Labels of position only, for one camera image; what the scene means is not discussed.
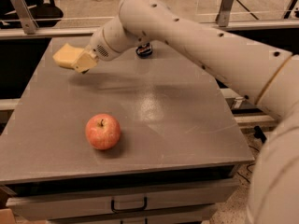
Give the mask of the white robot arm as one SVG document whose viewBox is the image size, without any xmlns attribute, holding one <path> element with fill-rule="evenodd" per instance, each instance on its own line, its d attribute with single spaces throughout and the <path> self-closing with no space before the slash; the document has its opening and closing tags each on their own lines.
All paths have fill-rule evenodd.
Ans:
<svg viewBox="0 0 299 224">
<path fill-rule="evenodd" d="M 299 224 L 299 57 L 173 14 L 158 0 L 121 0 L 73 63 L 85 72 L 158 40 L 278 120 L 255 163 L 246 224 Z"/>
</svg>

